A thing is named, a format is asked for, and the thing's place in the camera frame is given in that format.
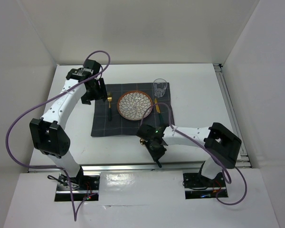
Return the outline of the gold spoon green handle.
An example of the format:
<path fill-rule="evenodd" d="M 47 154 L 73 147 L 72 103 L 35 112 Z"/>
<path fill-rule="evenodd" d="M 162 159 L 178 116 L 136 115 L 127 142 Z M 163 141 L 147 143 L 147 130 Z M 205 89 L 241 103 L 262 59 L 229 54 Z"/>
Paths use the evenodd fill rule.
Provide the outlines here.
<path fill-rule="evenodd" d="M 140 144 L 146 147 L 153 161 L 157 164 L 159 168 L 161 168 L 162 165 L 159 159 L 165 154 L 166 149 L 157 142 L 150 142 L 144 139 L 140 139 Z"/>

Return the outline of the gold fork green handle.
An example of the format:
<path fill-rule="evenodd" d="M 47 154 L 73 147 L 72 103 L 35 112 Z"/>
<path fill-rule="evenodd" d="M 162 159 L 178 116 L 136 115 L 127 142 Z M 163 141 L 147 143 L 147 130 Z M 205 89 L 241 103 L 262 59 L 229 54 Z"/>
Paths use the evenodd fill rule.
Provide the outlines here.
<path fill-rule="evenodd" d="M 107 94 L 107 100 L 108 100 L 108 103 L 109 103 L 109 108 L 108 108 L 108 121 L 111 121 L 111 120 L 112 120 L 112 109 L 111 109 L 111 102 L 112 102 L 112 99 L 113 99 L 112 93 L 109 92 L 109 93 Z"/>

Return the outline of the dark checked cloth napkin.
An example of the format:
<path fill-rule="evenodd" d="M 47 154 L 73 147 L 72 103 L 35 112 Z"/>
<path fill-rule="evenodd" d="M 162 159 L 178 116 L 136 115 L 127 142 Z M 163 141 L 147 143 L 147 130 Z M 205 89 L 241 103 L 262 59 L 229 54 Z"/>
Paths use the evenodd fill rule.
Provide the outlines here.
<path fill-rule="evenodd" d="M 108 101 L 103 102 L 102 100 L 95 101 L 95 110 L 93 117 L 93 124 L 91 130 L 92 137 L 107 137 L 116 135 L 136 135 L 137 130 L 140 126 L 140 120 L 132 121 L 123 118 L 117 109 L 117 102 L 119 98 L 129 91 L 142 91 L 150 96 L 154 101 L 153 83 L 129 83 L 129 84 L 107 84 L 107 92 L 112 93 L 112 120 L 108 120 Z M 170 94 L 170 83 L 167 83 L 167 88 L 163 97 L 157 98 L 159 103 L 168 104 L 171 107 L 171 94 Z M 160 112 L 162 115 L 163 123 L 168 124 L 168 109 L 164 105 L 160 105 Z M 158 127 L 160 123 L 159 115 L 155 110 L 151 111 L 147 117 L 143 120 L 144 124 Z"/>

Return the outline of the gold knife green handle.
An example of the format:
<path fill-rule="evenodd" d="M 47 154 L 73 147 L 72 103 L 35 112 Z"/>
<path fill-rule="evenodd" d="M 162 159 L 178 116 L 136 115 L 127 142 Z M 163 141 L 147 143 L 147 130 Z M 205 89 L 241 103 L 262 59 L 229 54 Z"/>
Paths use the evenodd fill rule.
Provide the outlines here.
<path fill-rule="evenodd" d="M 155 108 L 156 108 L 156 111 L 158 113 L 158 117 L 159 117 L 159 120 L 160 120 L 160 125 L 162 125 L 164 122 L 163 122 L 162 114 L 161 114 L 161 111 L 160 111 L 160 108 L 159 108 L 159 105 L 158 105 L 158 101 L 157 101 L 156 98 L 154 99 L 154 103 L 155 103 Z"/>

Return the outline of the patterned round plate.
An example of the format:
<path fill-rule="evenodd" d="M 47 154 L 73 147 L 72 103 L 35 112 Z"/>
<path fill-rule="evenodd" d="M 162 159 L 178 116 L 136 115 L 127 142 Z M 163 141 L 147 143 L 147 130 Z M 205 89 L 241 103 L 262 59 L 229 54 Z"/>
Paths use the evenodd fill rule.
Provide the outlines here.
<path fill-rule="evenodd" d="M 151 113 L 152 105 L 152 99 L 145 92 L 129 91 L 119 98 L 117 110 L 123 118 L 138 121 Z"/>

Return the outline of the clear drinking glass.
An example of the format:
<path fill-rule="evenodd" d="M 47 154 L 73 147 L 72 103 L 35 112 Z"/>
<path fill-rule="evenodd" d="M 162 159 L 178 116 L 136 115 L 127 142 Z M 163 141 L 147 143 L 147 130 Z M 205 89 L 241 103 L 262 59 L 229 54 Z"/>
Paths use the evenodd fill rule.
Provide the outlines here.
<path fill-rule="evenodd" d="M 168 83 L 162 78 L 155 79 L 153 82 L 153 91 L 156 97 L 163 97 L 167 89 Z"/>

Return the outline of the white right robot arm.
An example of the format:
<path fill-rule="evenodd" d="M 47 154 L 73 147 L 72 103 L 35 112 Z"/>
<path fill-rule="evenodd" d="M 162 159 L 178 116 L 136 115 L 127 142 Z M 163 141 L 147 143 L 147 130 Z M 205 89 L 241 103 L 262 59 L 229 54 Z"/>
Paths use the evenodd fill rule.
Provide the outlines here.
<path fill-rule="evenodd" d="M 136 136 L 147 148 L 153 161 L 162 167 L 159 159 L 165 154 L 166 147 L 185 145 L 199 147 L 210 158 L 200 168 L 198 181 L 202 186 L 209 186 L 218 173 L 222 173 L 225 182 L 231 183 L 228 169 L 235 168 L 242 141 L 220 123 L 210 127 L 190 128 L 163 124 L 157 128 L 142 124 Z"/>

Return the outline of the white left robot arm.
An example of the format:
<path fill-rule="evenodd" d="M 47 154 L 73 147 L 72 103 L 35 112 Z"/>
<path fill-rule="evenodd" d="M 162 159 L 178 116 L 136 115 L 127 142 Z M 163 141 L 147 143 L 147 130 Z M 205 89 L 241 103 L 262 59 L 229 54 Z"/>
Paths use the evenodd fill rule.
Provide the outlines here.
<path fill-rule="evenodd" d="M 39 119 L 33 118 L 29 124 L 35 149 L 49 157 L 56 166 L 63 168 L 63 176 L 75 190 L 84 185 L 85 178 L 82 167 L 69 151 L 71 141 L 65 127 L 79 101 L 89 105 L 93 100 L 107 99 L 103 78 L 95 77 L 101 70 L 102 66 L 94 60 L 85 61 L 81 68 L 71 69 L 60 97 Z"/>

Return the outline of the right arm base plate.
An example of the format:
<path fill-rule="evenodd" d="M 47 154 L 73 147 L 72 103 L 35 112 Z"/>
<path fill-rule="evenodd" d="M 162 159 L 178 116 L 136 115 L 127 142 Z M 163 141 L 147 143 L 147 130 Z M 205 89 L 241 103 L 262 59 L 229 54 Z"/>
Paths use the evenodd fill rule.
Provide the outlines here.
<path fill-rule="evenodd" d="M 182 184 L 187 200 L 215 198 L 217 193 L 219 198 L 228 198 L 226 182 L 221 172 L 213 180 L 202 177 L 199 173 L 184 173 Z"/>

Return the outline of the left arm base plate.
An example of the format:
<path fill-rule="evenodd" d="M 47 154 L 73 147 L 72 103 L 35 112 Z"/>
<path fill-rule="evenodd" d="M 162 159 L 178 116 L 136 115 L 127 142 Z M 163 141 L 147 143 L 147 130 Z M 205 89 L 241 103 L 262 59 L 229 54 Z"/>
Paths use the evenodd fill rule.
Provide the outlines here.
<path fill-rule="evenodd" d="M 58 178 L 48 175 L 49 180 L 55 181 L 57 184 L 55 193 L 55 202 L 71 201 L 70 187 L 67 178 L 60 174 Z M 71 183 L 74 201 L 98 201 L 99 198 L 100 175 L 84 176 L 81 184 Z"/>

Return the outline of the aluminium side rail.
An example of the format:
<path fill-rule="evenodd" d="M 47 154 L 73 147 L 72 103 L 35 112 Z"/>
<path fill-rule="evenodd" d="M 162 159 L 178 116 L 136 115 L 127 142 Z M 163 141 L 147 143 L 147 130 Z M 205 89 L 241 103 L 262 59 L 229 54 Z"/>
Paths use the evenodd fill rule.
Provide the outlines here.
<path fill-rule="evenodd" d="M 221 64 L 214 64 L 214 71 L 215 74 L 217 76 L 217 80 L 223 95 L 223 99 L 227 108 L 227 113 L 231 122 L 231 126 L 232 126 L 232 130 L 234 132 L 235 135 L 237 135 L 241 140 L 242 140 L 242 145 L 241 145 L 241 149 L 239 151 L 239 156 L 240 158 L 238 159 L 238 162 L 241 163 L 250 163 L 250 159 L 249 156 L 247 154 L 247 150 L 244 144 L 244 141 L 242 139 L 242 134 L 240 132 L 240 128 L 237 122 L 237 118 L 236 118 L 236 114 L 234 111 L 234 107 L 231 101 L 231 97 L 227 88 L 227 84 L 223 75 L 223 71 L 222 71 L 222 65 Z"/>

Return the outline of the aluminium front rail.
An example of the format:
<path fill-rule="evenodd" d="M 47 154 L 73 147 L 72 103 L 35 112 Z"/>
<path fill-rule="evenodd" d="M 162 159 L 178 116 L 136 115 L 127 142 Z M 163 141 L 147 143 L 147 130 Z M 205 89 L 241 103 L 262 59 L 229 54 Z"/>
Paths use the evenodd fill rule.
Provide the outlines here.
<path fill-rule="evenodd" d="M 176 162 L 162 163 L 159 168 L 156 163 L 141 164 L 108 164 L 82 165 L 84 171 L 141 171 L 141 170 L 185 170 L 200 169 L 203 162 Z"/>

